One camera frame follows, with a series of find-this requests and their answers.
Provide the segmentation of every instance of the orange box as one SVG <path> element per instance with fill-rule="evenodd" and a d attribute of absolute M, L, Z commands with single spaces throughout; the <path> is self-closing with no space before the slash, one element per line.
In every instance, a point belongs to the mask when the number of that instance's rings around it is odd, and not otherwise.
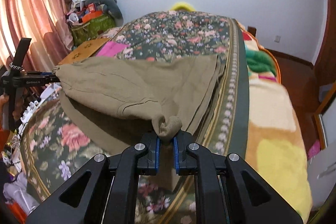
<path fill-rule="evenodd" d="M 86 23 L 93 18 L 101 16 L 102 14 L 103 14 L 102 11 L 96 11 L 96 12 L 89 13 L 89 14 L 82 17 L 82 21 L 83 21 L 83 23 Z"/>
<path fill-rule="evenodd" d="M 90 4 L 88 5 L 88 7 L 87 7 L 87 8 L 89 9 L 90 13 L 92 13 L 92 12 L 95 12 L 95 11 L 96 11 L 96 6 L 95 6 L 95 4 L 94 4 L 94 3 L 90 3 Z"/>

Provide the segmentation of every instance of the pink curtain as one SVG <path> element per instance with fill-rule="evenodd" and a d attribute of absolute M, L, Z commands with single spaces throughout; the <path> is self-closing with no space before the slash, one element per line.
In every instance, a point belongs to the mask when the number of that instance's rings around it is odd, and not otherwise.
<path fill-rule="evenodd" d="M 22 37 L 32 38 L 25 70 L 49 72 L 70 52 L 65 14 L 71 0 L 0 0 L 0 60 L 12 61 Z"/>

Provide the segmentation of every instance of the bed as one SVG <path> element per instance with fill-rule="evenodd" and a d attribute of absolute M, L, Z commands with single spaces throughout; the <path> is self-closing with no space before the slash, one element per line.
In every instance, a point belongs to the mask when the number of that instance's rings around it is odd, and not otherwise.
<path fill-rule="evenodd" d="M 109 33 L 109 39 L 127 45 L 116 55 L 121 60 L 171 62 L 218 54 L 225 72 L 194 134 L 196 141 L 213 153 L 245 157 L 307 222 L 311 194 L 298 120 L 275 58 L 244 26 L 202 12 L 157 12 Z M 109 156 L 67 117 L 56 91 L 22 138 L 28 193 L 44 201 L 98 153 Z M 140 177 L 136 223 L 195 223 L 195 209 L 192 177 L 181 177 L 174 189 Z"/>

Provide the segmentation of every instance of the green bag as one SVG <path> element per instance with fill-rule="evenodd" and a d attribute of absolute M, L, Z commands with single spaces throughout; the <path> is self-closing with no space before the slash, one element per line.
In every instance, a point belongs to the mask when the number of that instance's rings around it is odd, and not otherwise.
<path fill-rule="evenodd" d="M 79 46 L 84 41 L 95 39 L 100 34 L 114 27 L 116 27 L 116 23 L 114 19 L 108 15 L 93 18 L 81 26 L 71 28 L 73 43 Z"/>

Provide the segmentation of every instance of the pink paper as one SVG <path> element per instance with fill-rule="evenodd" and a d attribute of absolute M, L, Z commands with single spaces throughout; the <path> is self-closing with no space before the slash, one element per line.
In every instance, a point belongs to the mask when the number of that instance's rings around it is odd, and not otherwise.
<path fill-rule="evenodd" d="M 263 75 L 258 75 L 259 79 L 267 79 L 267 80 L 272 80 L 274 82 L 276 82 L 277 80 L 275 79 L 275 77 L 269 77 L 269 76 L 263 76 Z"/>
<path fill-rule="evenodd" d="M 104 47 L 99 51 L 97 56 L 113 57 L 116 54 L 123 51 L 126 47 L 127 47 L 127 45 L 125 45 L 125 44 L 117 43 L 117 42 L 114 42 L 114 41 L 108 41 L 104 45 Z"/>
<path fill-rule="evenodd" d="M 320 151 L 321 151 L 320 140 L 317 140 L 308 151 L 308 155 L 307 155 L 308 160 L 310 160 L 312 157 L 317 155 Z"/>

